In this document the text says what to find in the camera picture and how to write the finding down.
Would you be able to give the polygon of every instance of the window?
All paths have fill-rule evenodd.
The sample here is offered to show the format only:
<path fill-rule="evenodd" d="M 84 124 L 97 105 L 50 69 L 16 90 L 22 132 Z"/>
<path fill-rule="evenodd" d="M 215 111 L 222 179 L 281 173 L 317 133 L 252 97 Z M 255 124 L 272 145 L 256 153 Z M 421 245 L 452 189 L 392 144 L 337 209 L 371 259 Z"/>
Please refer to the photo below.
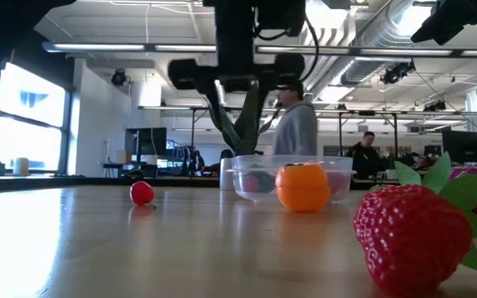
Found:
<path fill-rule="evenodd" d="M 65 90 L 15 65 L 1 72 L 0 111 L 61 127 Z"/>
<path fill-rule="evenodd" d="M 0 162 L 7 169 L 16 158 L 26 157 L 31 170 L 56 171 L 60 148 L 61 130 L 0 118 Z"/>

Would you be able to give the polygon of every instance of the man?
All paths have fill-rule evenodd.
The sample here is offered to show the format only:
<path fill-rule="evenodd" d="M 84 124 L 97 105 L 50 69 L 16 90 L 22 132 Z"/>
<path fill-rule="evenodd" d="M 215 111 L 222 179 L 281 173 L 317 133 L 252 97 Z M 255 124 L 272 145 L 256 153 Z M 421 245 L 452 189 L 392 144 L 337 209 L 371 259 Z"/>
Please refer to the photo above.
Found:
<path fill-rule="evenodd" d="M 353 157 L 353 170 L 358 172 L 359 178 L 368 179 L 382 170 L 380 157 L 371 147 L 373 142 L 374 133 L 366 132 L 364 137 L 362 137 L 362 141 L 358 142 L 347 152 L 348 157 Z"/>
<path fill-rule="evenodd" d="M 295 82 L 283 89 L 278 104 L 286 112 L 277 128 L 273 154 L 316 156 L 318 120 L 312 105 L 303 101 L 303 84 Z"/>

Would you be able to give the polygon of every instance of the orange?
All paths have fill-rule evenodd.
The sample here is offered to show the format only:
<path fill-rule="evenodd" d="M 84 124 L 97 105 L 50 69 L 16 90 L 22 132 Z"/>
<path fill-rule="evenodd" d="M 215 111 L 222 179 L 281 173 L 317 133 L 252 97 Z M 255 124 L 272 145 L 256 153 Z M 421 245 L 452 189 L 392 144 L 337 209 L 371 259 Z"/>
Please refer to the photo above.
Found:
<path fill-rule="evenodd" d="M 282 166 L 277 173 L 279 202 L 295 212 L 318 212 L 329 201 L 329 180 L 318 164 Z"/>

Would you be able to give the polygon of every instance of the computer monitor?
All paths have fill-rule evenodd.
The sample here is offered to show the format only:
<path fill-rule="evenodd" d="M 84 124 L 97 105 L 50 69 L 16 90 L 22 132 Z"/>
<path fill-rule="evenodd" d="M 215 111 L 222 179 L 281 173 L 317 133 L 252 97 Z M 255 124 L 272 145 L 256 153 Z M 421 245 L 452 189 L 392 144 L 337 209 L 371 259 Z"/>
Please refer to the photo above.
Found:
<path fill-rule="evenodd" d="M 455 162 L 477 162 L 477 132 L 442 132 L 443 151 Z"/>
<path fill-rule="evenodd" d="M 424 156 L 429 156 L 430 154 L 433 156 L 441 156 L 441 146 L 424 146 Z"/>
<path fill-rule="evenodd" d="M 135 155 L 166 155 L 166 127 L 129 128 L 125 147 Z"/>

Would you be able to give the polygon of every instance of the person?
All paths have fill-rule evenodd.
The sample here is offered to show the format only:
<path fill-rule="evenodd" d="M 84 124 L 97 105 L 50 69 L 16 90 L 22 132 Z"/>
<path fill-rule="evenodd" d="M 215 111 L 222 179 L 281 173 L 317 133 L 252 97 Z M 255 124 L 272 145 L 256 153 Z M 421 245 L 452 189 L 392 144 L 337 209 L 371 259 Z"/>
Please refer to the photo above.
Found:
<path fill-rule="evenodd" d="M 201 171 L 205 167 L 205 161 L 198 150 L 195 151 L 195 168 L 197 171 Z"/>
<path fill-rule="evenodd" d="M 353 157 L 353 170 L 359 178 L 368 179 L 383 170 L 378 153 L 371 147 L 373 142 L 374 133 L 366 132 L 362 141 L 347 152 L 348 157 Z"/>
<path fill-rule="evenodd" d="M 220 176 L 220 162 L 224 158 L 233 158 L 233 152 L 229 149 L 223 150 L 220 153 L 220 161 L 218 163 L 215 163 L 211 166 L 204 166 L 201 171 L 215 173 L 216 175 Z"/>
<path fill-rule="evenodd" d="M 282 89 L 278 104 L 286 112 L 275 134 L 273 154 L 316 156 L 318 120 L 314 107 L 303 100 L 303 84 L 295 82 Z"/>

